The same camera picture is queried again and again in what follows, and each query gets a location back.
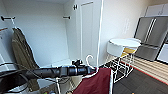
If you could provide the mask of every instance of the wooden floor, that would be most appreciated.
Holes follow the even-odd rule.
[[[168,65],[135,57],[133,66],[168,85]]]
[[[113,94],[168,94],[168,85],[134,69],[114,84]]]

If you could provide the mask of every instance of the wall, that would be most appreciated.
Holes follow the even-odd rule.
[[[166,4],[168,3],[168,0],[152,0],[150,2],[150,6],[151,5],[159,5],[159,4]]]
[[[107,42],[112,38],[134,36],[138,19],[144,16],[150,0],[104,0],[99,63],[105,63]]]
[[[40,67],[68,59],[63,5],[34,0],[3,0],[24,33]]]
[[[0,15],[8,16],[5,10],[2,0],[0,0]],[[7,30],[0,31],[0,64],[8,62],[14,62],[14,57],[12,55],[11,49],[11,30],[7,22],[0,19],[0,29],[8,28]],[[9,69],[15,69],[13,65],[0,66],[0,71],[5,71]]]

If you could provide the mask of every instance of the hanging coat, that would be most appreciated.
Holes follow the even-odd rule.
[[[26,42],[25,36],[22,31],[17,28],[13,28],[13,36],[12,36],[12,48],[18,64],[25,66],[28,69],[37,69],[39,66],[36,64],[33,53],[31,51],[30,46]],[[39,85],[36,79],[30,80],[30,84],[28,84],[29,91],[39,90]]]
[[[83,78],[73,94],[112,94],[113,72],[110,68],[100,68],[90,78]]]

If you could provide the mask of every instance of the refrigerator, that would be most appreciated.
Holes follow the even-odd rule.
[[[168,17],[141,17],[135,33],[135,38],[141,40],[141,46],[135,56],[154,61],[167,36]]]

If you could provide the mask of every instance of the olive green jacket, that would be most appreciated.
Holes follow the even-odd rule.
[[[13,36],[12,36],[12,48],[14,51],[14,55],[18,64],[25,66],[28,69],[37,69],[39,66],[36,64],[33,53],[31,51],[30,46],[26,42],[25,36],[22,31],[17,28],[13,28]],[[25,69],[24,67],[18,66],[20,70]],[[39,90],[39,85],[36,79],[30,80],[29,91]]]

